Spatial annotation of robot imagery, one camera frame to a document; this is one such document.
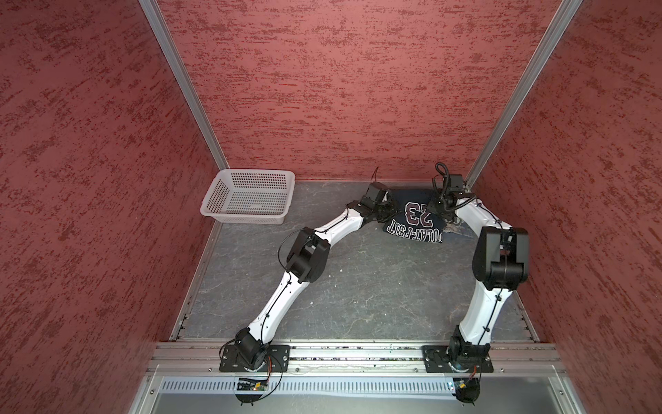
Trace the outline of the grey-blue tank top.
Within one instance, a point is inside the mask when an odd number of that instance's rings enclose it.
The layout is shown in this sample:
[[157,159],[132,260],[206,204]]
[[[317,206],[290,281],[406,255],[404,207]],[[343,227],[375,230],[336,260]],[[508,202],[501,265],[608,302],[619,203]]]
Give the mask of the grey-blue tank top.
[[460,236],[470,239],[477,238],[477,235],[473,231],[473,229],[468,224],[462,221],[458,223],[446,224],[446,226],[443,229],[443,237],[450,238],[451,236]]

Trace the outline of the dark navy maroon-trimmed tank top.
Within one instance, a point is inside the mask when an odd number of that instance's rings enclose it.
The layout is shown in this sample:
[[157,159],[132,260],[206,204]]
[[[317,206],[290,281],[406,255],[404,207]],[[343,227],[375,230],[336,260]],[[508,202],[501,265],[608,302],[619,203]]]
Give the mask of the dark navy maroon-trimmed tank top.
[[446,222],[428,209],[434,195],[429,189],[392,190],[396,213],[384,223],[384,233],[415,242],[442,243]]

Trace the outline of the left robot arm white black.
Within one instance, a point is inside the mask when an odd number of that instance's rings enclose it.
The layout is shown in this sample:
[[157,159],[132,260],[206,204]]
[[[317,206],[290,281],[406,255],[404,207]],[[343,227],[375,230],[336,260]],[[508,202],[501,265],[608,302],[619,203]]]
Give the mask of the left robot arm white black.
[[392,217],[395,210],[390,189],[372,182],[363,197],[347,204],[338,217],[318,228],[304,227],[296,234],[281,263],[284,274],[274,294],[248,327],[235,335],[234,346],[250,370],[265,362],[279,324],[301,292],[322,276],[331,248],[366,224]]

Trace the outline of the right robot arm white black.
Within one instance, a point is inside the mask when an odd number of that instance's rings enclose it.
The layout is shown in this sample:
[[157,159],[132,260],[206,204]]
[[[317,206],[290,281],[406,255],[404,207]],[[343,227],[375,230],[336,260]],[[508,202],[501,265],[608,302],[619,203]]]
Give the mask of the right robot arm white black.
[[468,225],[478,237],[472,257],[472,300],[443,358],[451,370],[465,373],[487,362],[499,314],[529,277],[529,233],[498,218],[467,191],[461,175],[450,174],[444,165],[437,166],[432,183],[435,195],[428,211],[449,223]]

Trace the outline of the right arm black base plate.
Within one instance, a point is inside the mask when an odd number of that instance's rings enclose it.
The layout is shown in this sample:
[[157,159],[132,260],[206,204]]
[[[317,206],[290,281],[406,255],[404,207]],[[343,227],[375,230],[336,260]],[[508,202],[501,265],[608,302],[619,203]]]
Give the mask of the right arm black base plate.
[[422,346],[422,361],[429,374],[491,374],[490,345]]

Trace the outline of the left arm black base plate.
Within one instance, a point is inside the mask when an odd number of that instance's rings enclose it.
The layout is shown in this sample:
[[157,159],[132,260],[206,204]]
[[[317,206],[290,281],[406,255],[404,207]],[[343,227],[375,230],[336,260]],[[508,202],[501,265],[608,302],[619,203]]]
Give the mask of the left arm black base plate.
[[220,352],[218,371],[221,373],[285,373],[288,370],[291,346],[267,345],[253,356],[244,356],[231,343]]

